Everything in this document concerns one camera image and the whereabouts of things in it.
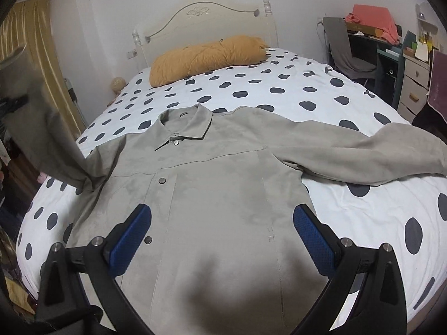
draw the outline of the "blue gripper pad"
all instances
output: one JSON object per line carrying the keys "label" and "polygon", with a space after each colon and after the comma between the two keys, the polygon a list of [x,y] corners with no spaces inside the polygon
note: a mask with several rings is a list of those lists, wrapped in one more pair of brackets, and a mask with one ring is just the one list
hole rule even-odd
{"label": "blue gripper pad", "polygon": [[318,272],[323,276],[333,278],[336,270],[334,252],[306,212],[299,206],[293,212],[293,225]]}
{"label": "blue gripper pad", "polygon": [[109,274],[113,278],[126,272],[130,261],[151,226],[151,209],[147,205],[139,204],[134,211],[137,211],[137,213],[133,212],[131,214],[132,216],[135,214],[134,219],[128,224],[124,233],[110,251]]}

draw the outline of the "white bedsheet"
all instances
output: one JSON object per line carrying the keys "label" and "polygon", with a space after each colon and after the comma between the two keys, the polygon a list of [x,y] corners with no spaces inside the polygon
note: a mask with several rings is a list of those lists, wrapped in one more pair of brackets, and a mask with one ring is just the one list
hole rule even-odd
{"label": "white bedsheet", "polygon": [[[283,49],[270,54],[259,65],[220,69],[160,88],[150,87],[149,69],[144,70],[80,137],[83,154],[126,133],[144,132],[167,108],[197,102],[211,110],[262,107],[294,121],[344,125],[368,136],[390,121],[406,123],[379,97],[325,64]],[[447,179],[420,175],[377,188],[309,176],[304,183],[319,219],[338,237],[364,247],[392,244],[411,320],[447,277]],[[76,199],[73,187],[50,178],[25,216],[17,259],[23,281],[36,297],[51,244],[66,242],[77,219]],[[345,321],[356,295],[348,296],[335,326]]]}

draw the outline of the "drawer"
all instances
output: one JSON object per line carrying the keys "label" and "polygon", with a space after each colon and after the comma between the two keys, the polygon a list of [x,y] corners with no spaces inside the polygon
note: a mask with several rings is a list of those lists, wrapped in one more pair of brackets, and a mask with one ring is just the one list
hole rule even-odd
{"label": "drawer", "polygon": [[404,77],[400,102],[417,115],[427,103],[427,92],[427,89],[418,85],[411,78]]}
{"label": "drawer", "polygon": [[409,123],[413,123],[414,117],[416,117],[414,114],[411,113],[411,111],[405,107],[404,104],[399,103],[399,106],[397,107],[397,113],[402,116],[403,119],[406,119]]}
{"label": "drawer", "polygon": [[412,62],[411,60],[405,60],[405,75],[418,82],[421,86],[428,89],[428,80],[430,79],[430,72]]}

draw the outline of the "curtain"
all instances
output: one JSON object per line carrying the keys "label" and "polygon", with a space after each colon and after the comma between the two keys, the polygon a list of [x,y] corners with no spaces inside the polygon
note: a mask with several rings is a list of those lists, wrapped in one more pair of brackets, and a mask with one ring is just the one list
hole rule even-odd
{"label": "curtain", "polygon": [[50,0],[16,3],[0,26],[0,61],[26,43],[31,59],[42,71],[44,95],[57,108],[76,139],[85,130],[70,98],[51,36]]}

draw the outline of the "bedpost finial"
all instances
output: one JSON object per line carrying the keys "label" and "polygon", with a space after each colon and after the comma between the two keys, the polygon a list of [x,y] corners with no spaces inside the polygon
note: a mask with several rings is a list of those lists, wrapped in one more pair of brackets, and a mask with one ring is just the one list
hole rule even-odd
{"label": "bedpost finial", "polygon": [[270,5],[270,0],[264,0],[264,10],[265,16],[272,15],[272,6]]}
{"label": "bedpost finial", "polygon": [[132,31],[132,36],[134,37],[134,43],[136,46],[141,46],[141,40],[139,39],[138,32],[136,30]]}

